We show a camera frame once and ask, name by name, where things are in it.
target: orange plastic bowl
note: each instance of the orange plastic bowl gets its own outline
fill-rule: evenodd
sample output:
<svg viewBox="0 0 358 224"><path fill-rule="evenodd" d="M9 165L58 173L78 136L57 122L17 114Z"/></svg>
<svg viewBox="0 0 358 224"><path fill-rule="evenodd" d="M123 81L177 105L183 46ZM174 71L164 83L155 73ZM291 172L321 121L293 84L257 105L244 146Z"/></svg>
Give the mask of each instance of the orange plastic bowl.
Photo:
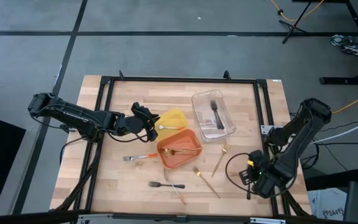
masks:
<svg viewBox="0 0 358 224"><path fill-rule="evenodd" d="M196 149L201 148L201 144L198 141L196 134L190 130L186 129L184 131L179 132L178 134L174 134L157 144L157 151L160 154L160 158L164 167L168 169L175 168L179 165L184 164L185 162L196 158L200 155L201 150L189 151L180 154L175 154L173 156L163 156L161 152L163 149Z"/></svg>

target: wooden table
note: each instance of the wooden table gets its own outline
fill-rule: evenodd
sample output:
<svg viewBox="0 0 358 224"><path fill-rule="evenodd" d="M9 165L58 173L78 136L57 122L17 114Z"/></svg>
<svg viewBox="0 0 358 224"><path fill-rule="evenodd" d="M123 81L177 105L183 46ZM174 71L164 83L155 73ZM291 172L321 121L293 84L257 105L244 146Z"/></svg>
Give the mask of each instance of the wooden table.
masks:
<svg viewBox="0 0 358 224"><path fill-rule="evenodd" d="M101 76L84 77L77 104L94 109L98 95ZM267 80L268 92L276 125L289 122L287 101L281 80ZM221 90L224 101L237 126L235 133L226 141L231 148L223 157L214 177L211 173L221 155L224 140L204 143L192 112L191 96L208 90ZM149 181L166 183L163 178L163 166L160 158L124 162L123 156L143 155L156 152L157 142L130 143L116 142L105 136L103 151L99 164L96 187L94 189L92 212L109 213L148 213L148 214L188 214L188 215L224 215L224 216L272 216L269 199L252 195L246 199L246 193L232 185L225 176L224 166L227 160L240 152L251 152L261 149L258 116L255 104L254 89L249 84L236 83L177 83L177 82L135 82L115 81L111 111L131 115L133 102L148 107L152 113L162 114L172 108L180 108L203 146L199 157L168 171L168 177L174 184L185 184L185 189L178 189L187 205L181 203L171 187L152 188ZM70 133L68 141L78 138L78 133ZM122 137L132 139L134 135ZM58 174L55 191L50 208L59 206L77 184L86 141L78 141L66 147L62 165ZM229 166L229 175L239 185L238 172L246 168L246 156L234 159ZM213 186L221 199L210 191L203 181L195 176L192 168L197 166L206 180ZM88 187L85 186L80 208L85 206ZM295 200L304 210L310 213L310 205L305 187L302 169L298 168L295 184L290 189ZM277 198L282 212L281 199Z"/></svg>

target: silver fork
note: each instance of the silver fork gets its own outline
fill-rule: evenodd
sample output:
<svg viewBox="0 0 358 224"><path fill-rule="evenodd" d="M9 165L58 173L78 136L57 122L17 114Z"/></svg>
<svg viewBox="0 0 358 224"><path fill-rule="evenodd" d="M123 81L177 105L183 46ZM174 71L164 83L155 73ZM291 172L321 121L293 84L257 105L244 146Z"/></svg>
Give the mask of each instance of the silver fork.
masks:
<svg viewBox="0 0 358 224"><path fill-rule="evenodd" d="M134 161L135 159L143 159L143 158L150 158L150 157L157 157L157 153L149 154L146 156L124 156L122 158L123 161Z"/></svg>

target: gray floor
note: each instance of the gray floor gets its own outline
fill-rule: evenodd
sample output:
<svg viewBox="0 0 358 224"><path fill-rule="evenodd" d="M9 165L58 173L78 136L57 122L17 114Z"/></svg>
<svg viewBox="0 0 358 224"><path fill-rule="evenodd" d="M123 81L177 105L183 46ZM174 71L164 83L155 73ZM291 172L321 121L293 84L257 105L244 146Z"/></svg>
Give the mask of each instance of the gray floor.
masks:
<svg viewBox="0 0 358 224"><path fill-rule="evenodd" d="M305 6L289 0L276 2L292 18ZM0 30L72 30L80 4L80 0L0 0ZM358 13L358 1L352 4ZM278 20L269 0L89 0L80 30L285 31ZM311 32L357 31L344 4L323 4L299 26ZM51 91L68 39L0 37L0 120L27 130L25 149L11 170L4 200L15 197L21 171L28 162L25 152L32 148L39 130L26 108L34 93ZM357 57L342 54L329 38L291 38L285 45L281 41L281 37L77 37L60 96L75 102L84 75L117 75L119 69L128 76L173 77L221 77L229 70L233 78L282 79L288 106L294 112L309 97L334 109L358 99L358 86L318 83L322 76L354 76L358 73ZM358 104L333 116L328 127L355 120ZM48 210L58 173L58 152L66 138L62 131L48 130L23 212ZM341 141L358 141L358 131ZM358 168L358 146L330 149L347 169ZM303 156L313 153L311 147ZM327 174L344 170L324 149L315 167ZM8 205L0 205L0 214L8 210Z"/></svg>

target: clear plastic container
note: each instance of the clear plastic container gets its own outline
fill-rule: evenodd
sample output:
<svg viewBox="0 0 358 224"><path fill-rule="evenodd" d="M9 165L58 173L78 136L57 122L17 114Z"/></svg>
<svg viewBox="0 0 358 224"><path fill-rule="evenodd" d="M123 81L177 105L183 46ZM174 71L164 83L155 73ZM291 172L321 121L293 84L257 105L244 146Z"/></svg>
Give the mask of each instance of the clear plastic container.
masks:
<svg viewBox="0 0 358 224"><path fill-rule="evenodd" d="M218 129L215 113L211 107L212 100L216 102L217 112L224 129ZM225 138L236 131L236 125L234 125L230 118L221 91L211 90L197 93L191 97L191 101L193 102L193 112L204 142Z"/></svg>
<svg viewBox="0 0 358 224"><path fill-rule="evenodd" d="M178 134L180 131L185 130L189 124L179 108L174 108L160 115L160 119L154 124L155 130L158 134L157 141L162 141L167 137Z"/></svg>

